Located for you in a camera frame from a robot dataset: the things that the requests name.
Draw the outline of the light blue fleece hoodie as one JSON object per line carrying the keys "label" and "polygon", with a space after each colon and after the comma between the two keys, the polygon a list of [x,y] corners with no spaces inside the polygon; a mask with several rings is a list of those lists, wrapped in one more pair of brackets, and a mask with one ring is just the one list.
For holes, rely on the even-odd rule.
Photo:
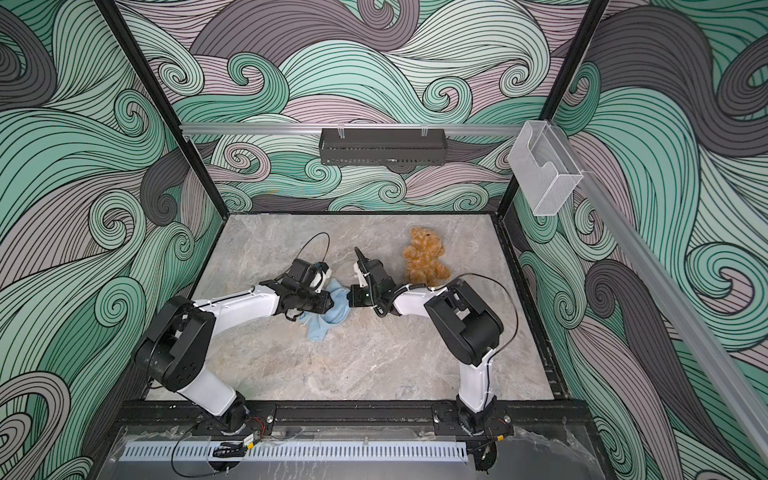
{"label": "light blue fleece hoodie", "polygon": [[325,313],[305,312],[298,318],[298,321],[306,327],[307,339],[311,342],[322,342],[333,327],[345,321],[351,310],[347,298],[350,290],[347,287],[335,278],[331,278],[326,287],[333,306]]}

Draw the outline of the brown teddy bear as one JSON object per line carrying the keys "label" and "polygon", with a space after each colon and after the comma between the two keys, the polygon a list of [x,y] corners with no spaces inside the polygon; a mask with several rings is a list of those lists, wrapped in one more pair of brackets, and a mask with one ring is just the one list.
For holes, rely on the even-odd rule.
{"label": "brown teddy bear", "polygon": [[428,228],[414,227],[410,235],[410,244],[403,251],[408,282],[436,287],[448,281],[451,270],[441,261],[445,249],[438,234]]}

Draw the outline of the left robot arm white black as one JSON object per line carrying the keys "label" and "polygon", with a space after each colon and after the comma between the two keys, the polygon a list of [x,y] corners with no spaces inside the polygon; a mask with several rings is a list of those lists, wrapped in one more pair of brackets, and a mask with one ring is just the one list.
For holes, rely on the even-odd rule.
{"label": "left robot arm white black", "polygon": [[206,367],[214,336],[252,320],[291,311],[324,314],[334,301],[325,262],[295,259],[286,272],[215,299],[176,296],[153,316],[132,360],[151,380],[201,408],[224,432],[241,430],[249,416],[243,396]]}

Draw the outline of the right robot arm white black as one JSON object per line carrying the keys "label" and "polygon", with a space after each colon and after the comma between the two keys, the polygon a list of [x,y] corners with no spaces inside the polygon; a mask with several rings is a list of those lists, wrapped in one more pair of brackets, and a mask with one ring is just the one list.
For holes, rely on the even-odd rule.
{"label": "right robot arm white black", "polygon": [[491,306],[464,279],[444,286],[398,285],[382,262],[354,249],[358,283],[350,287],[349,306],[369,307],[380,318],[419,316],[432,321],[444,345],[460,364],[458,416],[467,430],[477,430],[492,410],[492,358],[504,332]]}

